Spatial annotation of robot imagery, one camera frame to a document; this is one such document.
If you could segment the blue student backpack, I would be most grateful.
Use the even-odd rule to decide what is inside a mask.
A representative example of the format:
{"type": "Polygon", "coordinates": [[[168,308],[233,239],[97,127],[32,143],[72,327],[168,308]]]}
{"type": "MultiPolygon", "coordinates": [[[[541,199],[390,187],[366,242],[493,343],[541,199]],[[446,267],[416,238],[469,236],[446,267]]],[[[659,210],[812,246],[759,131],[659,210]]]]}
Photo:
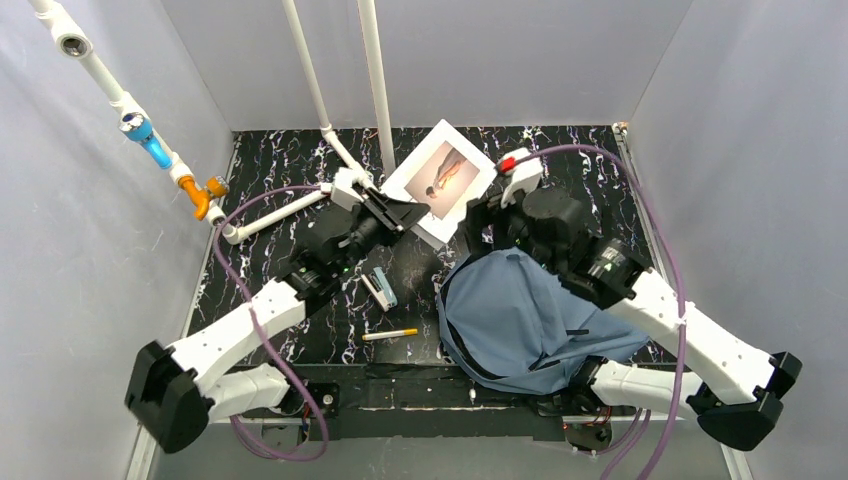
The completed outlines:
{"type": "Polygon", "coordinates": [[[462,260],[440,287],[436,307],[451,361],[500,392],[557,392],[588,356],[625,362],[649,340],[571,294],[517,248],[462,260]]]}

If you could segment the white art book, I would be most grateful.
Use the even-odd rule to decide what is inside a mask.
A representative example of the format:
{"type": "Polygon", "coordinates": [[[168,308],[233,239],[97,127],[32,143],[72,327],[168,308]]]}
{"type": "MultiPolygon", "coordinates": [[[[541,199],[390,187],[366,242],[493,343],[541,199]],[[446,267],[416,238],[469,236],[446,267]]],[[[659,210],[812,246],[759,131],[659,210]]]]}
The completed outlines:
{"type": "Polygon", "coordinates": [[[442,119],[388,176],[381,192],[430,207],[412,232],[438,250],[465,219],[467,202],[484,195],[495,177],[493,161],[442,119]]]}

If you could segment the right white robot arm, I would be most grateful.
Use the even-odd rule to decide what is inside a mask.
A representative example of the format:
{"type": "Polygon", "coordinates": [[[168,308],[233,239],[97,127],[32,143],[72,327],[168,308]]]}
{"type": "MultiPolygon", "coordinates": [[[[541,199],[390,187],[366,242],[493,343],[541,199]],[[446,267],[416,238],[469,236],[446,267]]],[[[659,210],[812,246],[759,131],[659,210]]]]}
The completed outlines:
{"type": "Polygon", "coordinates": [[[801,361],[738,339],[621,240],[591,232],[581,214],[580,202],[562,190],[522,188],[470,201],[460,229],[475,254],[509,247],[527,253],[567,291],[646,333],[685,365],[676,374],[588,355],[569,381],[574,395],[597,405],[666,409],[728,447],[753,450],[775,429],[801,361]]]}

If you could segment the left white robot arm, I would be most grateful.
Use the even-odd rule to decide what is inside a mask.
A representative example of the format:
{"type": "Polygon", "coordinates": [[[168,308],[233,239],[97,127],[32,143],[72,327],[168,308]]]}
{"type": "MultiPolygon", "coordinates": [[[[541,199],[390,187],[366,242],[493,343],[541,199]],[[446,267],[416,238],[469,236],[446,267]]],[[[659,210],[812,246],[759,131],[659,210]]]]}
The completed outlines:
{"type": "Polygon", "coordinates": [[[376,246],[395,245],[430,211],[373,188],[349,207],[334,205],[300,230],[279,275],[252,294],[233,269],[244,302],[207,328],[168,346],[152,341],[137,353],[124,403],[157,445],[179,452],[221,418],[282,405],[295,388],[329,435],[324,413],[279,356],[271,337],[318,312],[345,276],[376,246]]]}

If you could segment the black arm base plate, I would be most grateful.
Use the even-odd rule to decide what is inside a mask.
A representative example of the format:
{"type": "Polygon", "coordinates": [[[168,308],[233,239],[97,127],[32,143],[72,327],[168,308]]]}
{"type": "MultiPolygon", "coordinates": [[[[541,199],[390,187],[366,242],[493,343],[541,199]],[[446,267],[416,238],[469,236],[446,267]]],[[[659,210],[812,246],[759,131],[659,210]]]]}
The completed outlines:
{"type": "Polygon", "coordinates": [[[561,441],[568,423],[604,419],[566,391],[533,396],[487,389],[455,365],[297,365],[331,440],[528,437],[561,441]]]}

